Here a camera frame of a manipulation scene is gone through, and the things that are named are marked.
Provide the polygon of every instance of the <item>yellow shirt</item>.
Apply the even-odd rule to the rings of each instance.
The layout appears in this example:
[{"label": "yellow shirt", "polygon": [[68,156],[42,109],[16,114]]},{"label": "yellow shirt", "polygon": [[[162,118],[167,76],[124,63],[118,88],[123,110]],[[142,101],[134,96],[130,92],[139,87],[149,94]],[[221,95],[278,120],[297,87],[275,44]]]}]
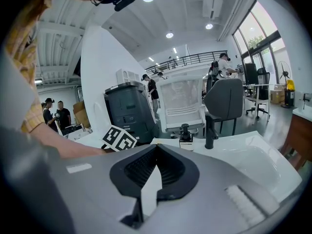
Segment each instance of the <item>yellow shirt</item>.
[{"label": "yellow shirt", "polygon": [[30,34],[41,14],[49,7],[51,7],[51,0],[31,0],[17,16],[5,45],[15,67],[36,94],[36,99],[33,101],[21,126],[23,132],[31,132],[44,122],[42,107],[35,85],[37,38],[30,39]]}]

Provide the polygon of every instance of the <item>black t-shirt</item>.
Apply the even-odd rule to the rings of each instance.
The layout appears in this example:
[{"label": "black t-shirt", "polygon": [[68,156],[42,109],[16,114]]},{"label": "black t-shirt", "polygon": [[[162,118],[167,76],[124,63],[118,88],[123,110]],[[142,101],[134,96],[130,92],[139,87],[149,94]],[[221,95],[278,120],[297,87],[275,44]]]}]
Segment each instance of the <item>black t-shirt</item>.
[{"label": "black t-shirt", "polygon": [[158,92],[156,89],[156,82],[153,79],[151,79],[151,81],[148,83],[148,92],[150,92],[154,88],[155,90],[151,93],[151,97],[152,99],[159,99]]},{"label": "black t-shirt", "polygon": [[61,130],[64,130],[65,127],[68,127],[71,125],[71,123],[69,122],[69,118],[68,118],[68,116],[70,115],[70,112],[66,108],[63,108],[62,110],[57,109],[57,114],[59,114],[58,121],[59,121]]},{"label": "black t-shirt", "polygon": [[[44,118],[45,124],[48,124],[48,121],[53,119],[53,116],[50,113],[49,109],[44,109],[44,111],[43,111],[43,118]],[[52,124],[50,124],[48,126],[51,127],[55,132],[58,133],[58,128],[57,128],[57,125],[55,124],[55,121],[52,122]]]}]

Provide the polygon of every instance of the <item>railing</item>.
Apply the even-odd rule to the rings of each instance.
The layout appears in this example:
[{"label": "railing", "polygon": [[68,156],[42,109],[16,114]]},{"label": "railing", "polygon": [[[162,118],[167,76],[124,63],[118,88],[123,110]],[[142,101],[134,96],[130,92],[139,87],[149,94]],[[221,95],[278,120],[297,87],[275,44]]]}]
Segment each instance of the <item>railing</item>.
[{"label": "railing", "polygon": [[163,72],[165,70],[171,70],[176,68],[181,68],[187,65],[202,63],[202,62],[210,62],[212,63],[214,60],[219,60],[219,56],[221,53],[227,53],[227,50],[223,51],[213,51],[200,53],[191,56],[180,57],[179,59],[172,59],[159,65],[155,65],[153,67],[145,69],[148,75],[155,75],[159,72]]}]

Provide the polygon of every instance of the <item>white ceiling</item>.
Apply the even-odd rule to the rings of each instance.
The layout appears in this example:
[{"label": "white ceiling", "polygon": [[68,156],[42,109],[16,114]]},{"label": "white ceiling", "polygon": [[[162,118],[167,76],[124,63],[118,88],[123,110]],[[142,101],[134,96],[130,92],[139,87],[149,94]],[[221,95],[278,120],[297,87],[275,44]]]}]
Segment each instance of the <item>white ceiling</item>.
[{"label": "white ceiling", "polygon": [[[114,13],[103,28],[141,61],[174,46],[217,39],[234,3],[235,0],[223,0],[220,16],[212,21],[211,30],[205,29],[211,21],[203,17],[203,0],[137,0]],[[52,0],[52,8],[39,19],[36,78],[43,79],[43,84],[79,83],[73,72],[81,56],[81,39],[90,16],[102,6],[105,5],[95,7],[89,1]],[[172,39],[165,37],[169,31],[174,33]]]}]

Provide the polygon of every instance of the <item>tree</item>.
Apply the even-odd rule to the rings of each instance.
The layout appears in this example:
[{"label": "tree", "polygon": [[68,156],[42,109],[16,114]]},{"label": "tree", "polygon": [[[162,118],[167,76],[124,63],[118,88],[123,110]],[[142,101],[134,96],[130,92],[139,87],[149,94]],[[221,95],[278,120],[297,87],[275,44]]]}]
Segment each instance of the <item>tree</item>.
[{"label": "tree", "polygon": [[251,49],[252,47],[256,46],[262,40],[263,40],[263,36],[258,36],[258,37],[254,37],[252,39],[249,39],[247,42],[248,49]]}]

